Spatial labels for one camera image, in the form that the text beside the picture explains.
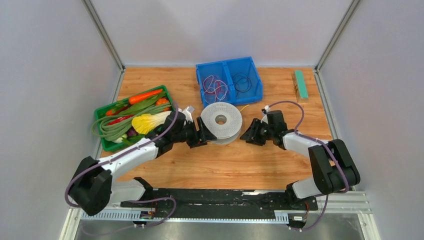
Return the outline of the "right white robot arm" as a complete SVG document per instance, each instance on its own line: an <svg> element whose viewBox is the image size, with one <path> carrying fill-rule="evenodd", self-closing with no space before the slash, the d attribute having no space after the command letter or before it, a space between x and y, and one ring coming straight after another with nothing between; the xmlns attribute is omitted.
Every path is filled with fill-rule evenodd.
<svg viewBox="0 0 424 240"><path fill-rule="evenodd" d="M299 209L309 197L347 191L361 181L353 158L341 139L323 141L288 129L280 110L269 111L262 119L254 118L240 139L257 146L271 141L283 150L309 158L312 176L286 186L285 203L293 210Z"/></svg>

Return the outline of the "white perforated cable spool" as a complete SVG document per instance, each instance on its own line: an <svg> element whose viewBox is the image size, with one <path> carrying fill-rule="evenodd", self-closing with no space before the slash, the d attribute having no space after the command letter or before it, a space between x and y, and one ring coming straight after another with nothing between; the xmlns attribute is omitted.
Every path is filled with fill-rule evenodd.
<svg viewBox="0 0 424 240"><path fill-rule="evenodd" d="M241 132L243 117L234 105L227 102L215 102L206 106L201 114L205 126L216 137L212 141L218 145L227 145L236 140Z"/></svg>

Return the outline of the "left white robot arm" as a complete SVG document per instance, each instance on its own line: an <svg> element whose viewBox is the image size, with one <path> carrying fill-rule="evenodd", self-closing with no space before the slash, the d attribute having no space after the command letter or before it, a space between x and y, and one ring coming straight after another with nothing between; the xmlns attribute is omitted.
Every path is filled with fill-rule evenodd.
<svg viewBox="0 0 424 240"><path fill-rule="evenodd" d="M135 167L169 152L176 143L195 148L216 140L201 117L193 122L190 112L172 111L163 124L132 146L108 157L85 157L66 187L65 201L72 207L82 208L89 216L121 202L148 207L153 194L139 179L117 180Z"/></svg>

